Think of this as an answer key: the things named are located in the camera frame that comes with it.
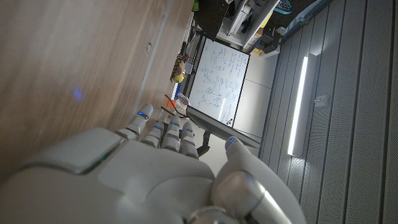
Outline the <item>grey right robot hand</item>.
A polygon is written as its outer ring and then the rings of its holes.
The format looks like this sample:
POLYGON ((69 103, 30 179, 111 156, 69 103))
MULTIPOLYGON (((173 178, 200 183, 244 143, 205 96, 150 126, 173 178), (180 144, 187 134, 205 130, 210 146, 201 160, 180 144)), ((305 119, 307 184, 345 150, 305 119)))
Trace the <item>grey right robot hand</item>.
POLYGON ((26 160, 1 185, 2 223, 305 223, 257 142, 192 108, 189 121, 93 128, 26 160))

